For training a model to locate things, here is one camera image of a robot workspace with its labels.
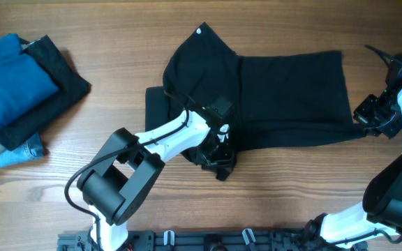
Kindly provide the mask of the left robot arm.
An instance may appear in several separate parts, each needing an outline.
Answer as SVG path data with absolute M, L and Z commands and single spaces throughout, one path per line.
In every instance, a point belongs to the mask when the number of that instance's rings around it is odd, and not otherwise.
M 97 250 L 118 250 L 128 238 L 127 222 L 139 209 L 165 163 L 193 153 L 193 163 L 224 181 L 236 163 L 230 109 L 185 109 L 153 130 L 110 135 L 95 158 L 78 173 L 77 187 L 94 219 L 89 232 Z

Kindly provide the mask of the black t-shirt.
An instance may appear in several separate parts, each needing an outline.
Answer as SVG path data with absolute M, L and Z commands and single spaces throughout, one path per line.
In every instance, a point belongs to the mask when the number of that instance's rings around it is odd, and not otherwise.
M 334 144 L 365 135 L 354 123 L 340 51 L 240 56 L 207 24 L 175 51 L 163 83 L 146 91 L 145 128 L 175 119 L 183 106 L 234 103 L 231 137 L 240 151 Z

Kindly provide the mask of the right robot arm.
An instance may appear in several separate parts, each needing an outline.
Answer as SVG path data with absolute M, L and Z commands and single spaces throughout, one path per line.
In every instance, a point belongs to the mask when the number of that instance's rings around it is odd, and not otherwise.
M 389 138 L 402 132 L 402 53 L 394 56 L 372 48 L 388 67 L 386 89 L 368 96 L 354 111 L 366 132 Z M 382 170 L 364 192 L 360 203 L 310 220 L 293 242 L 299 250 L 360 250 L 377 237 L 402 242 L 402 153 Z

